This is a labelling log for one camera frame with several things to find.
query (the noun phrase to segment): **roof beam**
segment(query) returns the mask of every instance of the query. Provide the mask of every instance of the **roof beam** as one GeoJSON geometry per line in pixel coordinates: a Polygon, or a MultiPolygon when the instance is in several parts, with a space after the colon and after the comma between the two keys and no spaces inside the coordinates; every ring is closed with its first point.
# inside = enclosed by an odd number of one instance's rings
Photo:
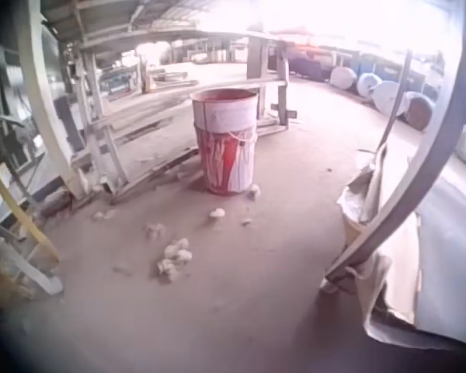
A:
{"type": "Polygon", "coordinates": [[[127,23],[124,23],[124,24],[121,24],[121,25],[115,25],[115,26],[111,26],[111,27],[106,27],[105,29],[92,31],[91,33],[87,33],[85,36],[87,38],[99,37],[100,35],[104,35],[106,33],[112,33],[114,31],[124,30],[126,28],[127,28],[127,23]]]}
{"type": "Polygon", "coordinates": [[[72,11],[75,14],[76,22],[78,23],[79,30],[81,31],[81,38],[83,43],[86,42],[86,34],[85,34],[85,27],[83,26],[83,22],[81,21],[81,16],[79,15],[79,2],[78,0],[72,0],[72,11]]]}
{"type": "Polygon", "coordinates": [[[94,6],[112,4],[113,2],[124,2],[126,0],[85,0],[83,2],[78,2],[78,9],[87,9],[94,6]]]}
{"type": "Polygon", "coordinates": [[[145,9],[145,6],[147,5],[147,3],[148,3],[148,0],[143,0],[135,8],[133,14],[131,15],[130,22],[127,24],[128,32],[131,32],[133,30],[133,25],[134,25],[135,21],[140,16],[140,14],[143,12],[143,9],[145,9]]]}

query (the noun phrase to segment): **stacked material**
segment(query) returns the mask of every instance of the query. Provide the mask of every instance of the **stacked material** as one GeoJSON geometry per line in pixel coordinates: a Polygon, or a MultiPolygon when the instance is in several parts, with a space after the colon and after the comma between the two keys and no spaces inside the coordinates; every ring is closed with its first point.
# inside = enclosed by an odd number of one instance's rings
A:
{"type": "Polygon", "coordinates": [[[382,82],[383,81],[378,75],[373,74],[372,72],[365,72],[357,81],[357,93],[365,99],[370,99],[374,87],[382,82]]]}
{"type": "MultiPolygon", "coordinates": [[[[398,83],[386,80],[378,84],[371,94],[374,105],[376,108],[389,117],[391,115],[392,107],[394,107],[395,97],[397,96],[398,83]]],[[[397,116],[402,115],[409,108],[409,99],[406,95],[402,97],[401,104],[398,107],[397,116]]]]}
{"type": "Polygon", "coordinates": [[[349,89],[357,81],[357,74],[350,68],[334,68],[329,82],[336,88],[349,89]]]}

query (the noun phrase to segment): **yellow metal bar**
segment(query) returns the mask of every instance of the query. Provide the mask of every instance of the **yellow metal bar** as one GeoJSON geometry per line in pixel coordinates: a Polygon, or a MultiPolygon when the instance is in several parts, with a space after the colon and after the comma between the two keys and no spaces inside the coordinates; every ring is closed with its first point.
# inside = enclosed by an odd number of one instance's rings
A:
{"type": "Polygon", "coordinates": [[[18,222],[24,225],[27,228],[27,230],[31,233],[31,235],[35,238],[35,240],[38,241],[38,243],[42,244],[42,246],[45,246],[50,251],[50,253],[57,260],[59,260],[59,253],[57,249],[55,249],[54,244],[48,239],[48,237],[45,236],[45,234],[41,232],[41,230],[38,229],[38,227],[33,223],[31,218],[17,204],[16,200],[7,190],[1,179],[0,195],[9,206],[10,211],[12,211],[12,213],[16,216],[18,222]]]}

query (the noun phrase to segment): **metal pole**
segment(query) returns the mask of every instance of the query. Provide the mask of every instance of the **metal pole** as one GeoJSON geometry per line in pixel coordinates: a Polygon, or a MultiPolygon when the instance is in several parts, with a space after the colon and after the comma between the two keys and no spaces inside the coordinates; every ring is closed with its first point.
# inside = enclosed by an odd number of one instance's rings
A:
{"type": "Polygon", "coordinates": [[[388,135],[394,127],[395,119],[397,119],[398,108],[401,106],[402,97],[404,96],[405,87],[407,86],[407,78],[409,77],[409,70],[411,68],[412,51],[410,49],[405,53],[405,60],[402,66],[401,77],[398,81],[397,96],[395,97],[394,106],[391,108],[390,117],[388,118],[387,127],[381,137],[380,144],[378,144],[377,150],[387,141],[388,135]]]}
{"type": "Polygon", "coordinates": [[[443,87],[423,140],[399,185],[376,218],[326,271],[325,279],[330,284],[348,278],[346,268],[369,259],[416,209],[455,148],[466,121],[466,1],[456,2],[451,18],[443,87]]]}

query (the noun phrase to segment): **white debris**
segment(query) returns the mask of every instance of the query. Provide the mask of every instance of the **white debris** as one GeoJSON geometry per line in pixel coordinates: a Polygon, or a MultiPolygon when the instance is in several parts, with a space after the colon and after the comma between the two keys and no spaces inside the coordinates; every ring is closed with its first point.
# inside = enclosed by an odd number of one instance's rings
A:
{"type": "Polygon", "coordinates": [[[165,226],[161,223],[147,224],[145,231],[147,232],[147,237],[151,239],[160,239],[165,233],[165,226]]]}
{"type": "Polygon", "coordinates": [[[116,214],[116,209],[112,208],[110,210],[107,210],[105,212],[97,211],[93,216],[92,220],[98,221],[98,220],[109,220],[111,219],[114,215],[116,214]]]}
{"type": "Polygon", "coordinates": [[[193,254],[188,250],[179,250],[174,258],[175,264],[188,264],[193,258],[193,254]]]}
{"type": "Polygon", "coordinates": [[[103,218],[108,220],[108,219],[111,219],[115,214],[116,214],[116,209],[113,208],[113,209],[107,210],[103,218]]]}
{"type": "Polygon", "coordinates": [[[170,260],[176,256],[178,251],[179,251],[179,247],[174,243],[170,243],[164,249],[164,257],[170,260]]]}
{"type": "Polygon", "coordinates": [[[157,268],[158,272],[167,276],[170,281],[174,281],[179,275],[176,266],[170,259],[163,259],[160,262],[158,262],[157,268]]]}
{"type": "Polygon", "coordinates": [[[224,218],[224,216],[226,215],[226,211],[223,210],[222,208],[217,208],[213,211],[210,212],[209,216],[213,219],[220,219],[220,218],[224,218]]]}
{"type": "Polygon", "coordinates": [[[249,190],[249,198],[256,200],[261,195],[261,188],[257,184],[253,184],[249,190]]]}
{"type": "Polygon", "coordinates": [[[246,227],[247,225],[252,224],[252,219],[251,218],[245,218],[242,220],[242,226],[246,227]]]}
{"type": "Polygon", "coordinates": [[[188,239],[179,239],[178,241],[175,241],[175,245],[177,245],[180,250],[187,250],[190,247],[188,239]]]}
{"type": "Polygon", "coordinates": [[[166,259],[174,259],[178,255],[178,251],[187,250],[189,245],[188,239],[173,241],[164,249],[164,257],[166,259]]]}
{"type": "Polygon", "coordinates": [[[97,211],[93,216],[92,216],[92,220],[101,220],[103,219],[103,212],[101,211],[97,211]]]}

